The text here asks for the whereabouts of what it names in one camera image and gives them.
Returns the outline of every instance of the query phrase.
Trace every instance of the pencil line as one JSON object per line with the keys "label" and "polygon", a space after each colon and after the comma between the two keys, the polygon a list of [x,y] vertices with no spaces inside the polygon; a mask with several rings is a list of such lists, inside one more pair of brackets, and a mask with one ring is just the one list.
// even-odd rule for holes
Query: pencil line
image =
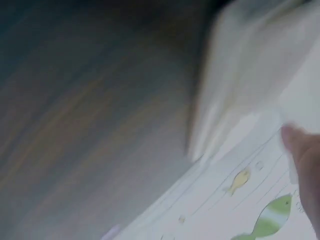
{"label": "pencil line", "polygon": [[288,170],[281,175],[281,177],[272,185],[272,187],[270,187],[270,189],[261,197],[261,199],[256,202],[256,204],[260,203],[260,201],[271,191],[271,189],[274,188],[275,185],[277,185],[278,182],[280,182],[280,180],[285,176],[287,172]]}
{"label": "pencil line", "polygon": [[276,199],[276,198],[279,196],[279,194],[280,194],[288,185],[289,185],[289,183],[287,183],[283,188],[281,188],[281,190],[278,192],[278,194],[275,196],[274,199]]}

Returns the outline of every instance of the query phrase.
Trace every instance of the gray surface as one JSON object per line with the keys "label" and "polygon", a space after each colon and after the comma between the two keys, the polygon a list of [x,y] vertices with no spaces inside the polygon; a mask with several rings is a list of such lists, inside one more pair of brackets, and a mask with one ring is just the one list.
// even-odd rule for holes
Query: gray surface
{"label": "gray surface", "polygon": [[1,239],[98,240],[191,167],[205,5],[16,0],[1,9]]}

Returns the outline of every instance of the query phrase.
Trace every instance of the finger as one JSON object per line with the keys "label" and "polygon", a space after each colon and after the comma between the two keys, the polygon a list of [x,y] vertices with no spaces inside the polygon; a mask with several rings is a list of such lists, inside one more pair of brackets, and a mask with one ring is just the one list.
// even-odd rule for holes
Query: finger
{"label": "finger", "polygon": [[310,148],[320,144],[320,135],[307,134],[292,124],[281,128],[281,137],[285,148],[292,154],[296,167]]}

